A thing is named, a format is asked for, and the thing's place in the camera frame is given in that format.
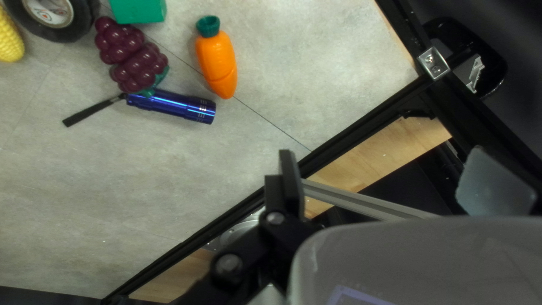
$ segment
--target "wooden panel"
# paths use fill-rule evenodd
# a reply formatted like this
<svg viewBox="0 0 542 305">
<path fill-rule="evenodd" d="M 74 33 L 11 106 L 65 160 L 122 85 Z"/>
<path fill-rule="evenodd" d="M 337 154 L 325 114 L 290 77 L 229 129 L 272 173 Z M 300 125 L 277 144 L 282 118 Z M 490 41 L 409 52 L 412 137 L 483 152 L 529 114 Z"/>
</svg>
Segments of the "wooden panel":
<svg viewBox="0 0 542 305">
<path fill-rule="evenodd" d="M 450 138 L 437 119 L 400 118 L 308 179 L 357 193 Z M 305 203 L 309 218 L 332 207 L 312 198 Z"/>
<path fill-rule="evenodd" d="M 199 249 L 130 295 L 138 300 L 169 303 L 185 293 L 207 271 L 214 252 Z"/>
</svg>

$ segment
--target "orange carrot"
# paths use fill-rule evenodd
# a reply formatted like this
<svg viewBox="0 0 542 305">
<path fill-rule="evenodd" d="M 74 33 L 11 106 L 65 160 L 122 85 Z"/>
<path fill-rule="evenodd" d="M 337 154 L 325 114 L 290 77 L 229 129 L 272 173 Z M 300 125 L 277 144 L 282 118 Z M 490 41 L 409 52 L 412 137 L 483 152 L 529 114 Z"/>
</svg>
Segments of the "orange carrot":
<svg viewBox="0 0 542 305">
<path fill-rule="evenodd" d="M 200 33 L 196 53 L 203 76 L 219 97 L 229 99 L 237 87 L 237 64 L 230 37 L 220 30 L 220 19 L 216 16 L 201 18 L 196 28 Z"/>
</svg>

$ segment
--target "screw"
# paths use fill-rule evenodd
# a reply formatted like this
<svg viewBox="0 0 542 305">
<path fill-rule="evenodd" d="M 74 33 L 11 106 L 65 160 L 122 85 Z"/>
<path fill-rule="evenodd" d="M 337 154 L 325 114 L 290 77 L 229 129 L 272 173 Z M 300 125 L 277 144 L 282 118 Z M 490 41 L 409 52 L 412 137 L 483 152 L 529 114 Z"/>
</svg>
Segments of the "screw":
<svg viewBox="0 0 542 305">
<path fill-rule="evenodd" d="M 218 274 L 226 274 L 239 270 L 243 260 L 235 254 L 224 254 L 216 261 L 215 268 Z"/>
<path fill-rule="evenodd" d="M 271 212 L 267 214 L 266 220 L 268 223 L 278 226 L 284 222 L 285 217 L 280 212 Z"/>
</svg>

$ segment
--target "tape roll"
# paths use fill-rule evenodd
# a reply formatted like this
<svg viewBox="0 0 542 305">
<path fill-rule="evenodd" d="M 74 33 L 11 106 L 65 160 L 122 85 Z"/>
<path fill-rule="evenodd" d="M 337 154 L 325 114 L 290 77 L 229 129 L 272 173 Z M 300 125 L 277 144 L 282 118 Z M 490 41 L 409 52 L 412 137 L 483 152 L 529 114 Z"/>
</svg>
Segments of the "tape roll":
<svg viewBox="0 0 542 305">
<path fill-rule="evenodd" d="M 91 29 L 99 0 L 4 0 L 11 17 L 33 34 L 54 42 L 74 42 Z"/>
</svg>

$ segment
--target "gray tile floor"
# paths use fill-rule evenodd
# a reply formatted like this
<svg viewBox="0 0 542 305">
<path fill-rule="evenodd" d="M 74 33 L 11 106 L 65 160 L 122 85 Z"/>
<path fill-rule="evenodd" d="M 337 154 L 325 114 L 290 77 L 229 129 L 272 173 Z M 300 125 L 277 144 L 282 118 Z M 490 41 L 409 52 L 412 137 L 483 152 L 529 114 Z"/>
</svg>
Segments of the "gray tile floor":
<svg viewBox="0 0 542 305">
<path fill-rule="evenodd" d="M 206 14 L 235 47 L 230 100 L 196 64 Z M 166 22 L 138 26 L 170 59 L 160 87 L 216 101 L 215 122 L 117 103 L 67 129 L 118 93 L 95 32 L 23 30 L 24 59 L 0 63 L 0 285 L 103 297 L 263 185 L 278 149 L 304 157 L 417 77 L 372 0 L 169 0 Z"/>
</svg>

